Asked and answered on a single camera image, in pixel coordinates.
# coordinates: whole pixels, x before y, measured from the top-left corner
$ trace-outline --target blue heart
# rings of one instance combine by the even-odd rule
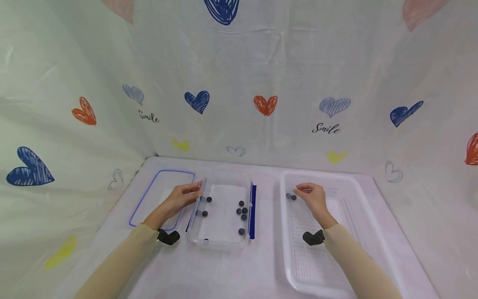
[[[209,103],[209,92],[203,90],[200,91],[197,96],[193,96],[191,93],[187,92],[184,94],[186,102],[193,107],[194,110],[203,114],[204,109]]]
[[[239,0],[204,0],[211,16],[222,25],[232,23],[238,13]]]
[[[398,107],[393,109],[390,112],[390,120],[398,128],[398,126],[406,120],[410,115],[414,114],[421,106],[423,105],[423,101],[416,103],[415,105],[411,106],[410,109],[407,107]]]
[[[130,87],[128,84],[123,84],[123,91],[128,97],[137,101],[141,106],[143,105],[144,94],[141,89],[137,87]]]
[[[54,182],[43,161],[28,147],[21,146],[17,155],[27,167],[17,167],[7,174],[7,182],[14,186],[41,186]]]
[[[332,116],[347,109],[349,106],[350,99],[334,100],[334,98],[327,98],[320,102],[319,110],[327,113],[332,118]]]

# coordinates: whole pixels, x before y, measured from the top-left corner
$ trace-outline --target right hand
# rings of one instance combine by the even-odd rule
[[[327,210],[326,194],[322,186],[303,183],[295,187],[294,193],[304,200],[313,217],[323,229],[328,229],[337,224],[335,218]]]

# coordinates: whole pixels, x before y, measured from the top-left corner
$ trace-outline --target left hand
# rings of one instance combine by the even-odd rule
[[[168,198],[146,217],[143,224],[155,231],[160,229],[166,220],[179,213],[185,206],[195,202],[203,194],[200,190],[202,183],[203,181],[199,181],[174,187]]]

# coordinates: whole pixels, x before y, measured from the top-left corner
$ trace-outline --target fabric backdrop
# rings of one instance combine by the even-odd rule
[[[154,154],[371,175],[440,297],[478,296],[476,1],[23,0],[0,15],[11,298],[54,292]]]

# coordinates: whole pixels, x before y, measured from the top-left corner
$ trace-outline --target white plastic tray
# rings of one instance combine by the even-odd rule
[[[305,170],[283,171],[280,179],[284,265],[292,287],[320,298],[356,298],[342,269],[325,246],[309,246],[302,239],[304,232],[314,234],[322,229],[301,198],[295,201],[286,198],[287,193],[293,194],[296,185],[305,182],[324,187],[330,213],[352,233],[404,296],[398,268],[360,185],[342,174]]]

